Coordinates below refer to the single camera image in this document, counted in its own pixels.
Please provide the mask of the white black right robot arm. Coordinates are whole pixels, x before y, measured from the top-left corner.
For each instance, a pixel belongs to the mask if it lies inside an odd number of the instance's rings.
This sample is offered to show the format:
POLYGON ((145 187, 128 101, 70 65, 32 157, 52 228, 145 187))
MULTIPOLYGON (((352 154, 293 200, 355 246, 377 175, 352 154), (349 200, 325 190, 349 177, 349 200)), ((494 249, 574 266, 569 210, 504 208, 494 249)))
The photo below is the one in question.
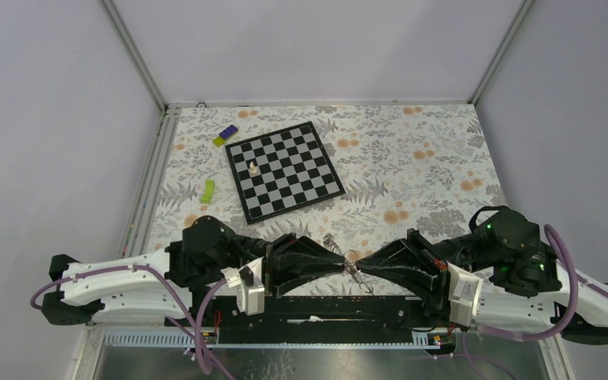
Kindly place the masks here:
POLYGON ((432 244, 418 231, 356 262, 366 274, 422 300, 430 325, 477 326, 484 334, 531 342, 559 335, 608 345, 608 283, 576 270, 551 226, 506 206, 485 206, 469 232, 432 244))

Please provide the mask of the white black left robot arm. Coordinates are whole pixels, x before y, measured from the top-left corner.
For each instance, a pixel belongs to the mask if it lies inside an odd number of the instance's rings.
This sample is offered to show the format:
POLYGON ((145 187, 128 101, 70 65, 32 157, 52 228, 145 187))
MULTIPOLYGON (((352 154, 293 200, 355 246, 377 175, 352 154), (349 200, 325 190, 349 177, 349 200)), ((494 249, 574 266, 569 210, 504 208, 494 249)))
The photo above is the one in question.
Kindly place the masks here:
POLYGON ((237 297, 238 313, 265 311, 269 297, 344 271, 345 259, 308 237, 275 241, 234 232, 212 216, 182 231, 179 241, 151 253, 83 264, 66 255, 51 259, 51 282, 31 298, 52 325, 84 325, 100 314, 163 316, 205 325, 214 314, 210 284, 237 297))

